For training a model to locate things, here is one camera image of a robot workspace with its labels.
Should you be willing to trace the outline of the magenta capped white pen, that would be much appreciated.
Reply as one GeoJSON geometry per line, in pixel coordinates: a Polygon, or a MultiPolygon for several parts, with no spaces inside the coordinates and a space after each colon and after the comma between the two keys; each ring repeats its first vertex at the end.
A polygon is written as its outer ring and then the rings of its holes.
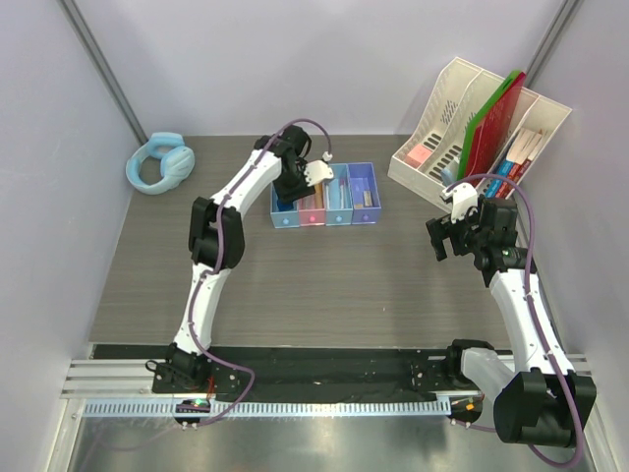
{"type": "Polygon", "coordinates": [[[344,209],[345,208],[345,184],[344,184],[344,179],[339,179],[338,181],[338,187],[339,187],[339,208],[340,209],[344,209]]]}

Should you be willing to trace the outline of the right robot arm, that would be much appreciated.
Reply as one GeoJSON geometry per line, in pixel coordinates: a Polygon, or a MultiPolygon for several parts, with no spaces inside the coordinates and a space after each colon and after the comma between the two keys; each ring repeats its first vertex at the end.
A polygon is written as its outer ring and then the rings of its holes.
{"type": "Polygon", "coordinates": [[[557,342],[540,296],[535,266],[518,246],[514,202],[477,193],[443,196],[449,214],[427,224],[438,260],[449,241],[456,256],[471,255],[506,325],[512,367],[486,341],[456,339],[447,348],[449,384],[474,384],[492,405],[505,443],[574,447],[597,397],[594,381],[576,373],[557,342]]]}

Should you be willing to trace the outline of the blue pencil sharpener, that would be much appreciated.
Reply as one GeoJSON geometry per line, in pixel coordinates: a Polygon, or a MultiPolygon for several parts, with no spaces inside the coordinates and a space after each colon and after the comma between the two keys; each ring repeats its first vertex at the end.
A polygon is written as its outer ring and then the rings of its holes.
{"type": "Polygon", "coordinates": [[[294,210],[294,204],[293,203],[282,203],[280,201],[276,202],[276,206],[277,206],[277,211],[283,212],[283,211],[293,211],[294,210]]]}

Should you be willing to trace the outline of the brown capped white pen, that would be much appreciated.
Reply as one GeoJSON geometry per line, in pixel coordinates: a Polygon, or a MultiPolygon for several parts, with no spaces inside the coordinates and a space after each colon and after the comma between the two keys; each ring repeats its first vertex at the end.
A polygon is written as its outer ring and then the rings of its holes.
{"type": "Polygon", "coordinates": [[[325,207],[326,210],[330,211],[332,210],[332,190],[331,190],[331,185],[325,184],[324,186],[325,189],[325,207]]]}

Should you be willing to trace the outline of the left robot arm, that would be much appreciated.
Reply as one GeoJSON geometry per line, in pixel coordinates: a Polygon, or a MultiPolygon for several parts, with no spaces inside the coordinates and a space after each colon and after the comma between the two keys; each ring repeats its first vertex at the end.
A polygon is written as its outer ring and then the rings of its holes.
{"type": "Polygon", "coordinates": [[[165,359],[148,361],[155,393],[199,392],[211,375],[212,326],[222,289],[245,252],[243,220],[271,183],[291,201],[304,197],[311,185],[305,156],[312,139],[296,121],[255,142],[243,167],[218,192],[193,202],[188,248],[193,262],[191,289],[180,327],[167,346],[165,359]]]}

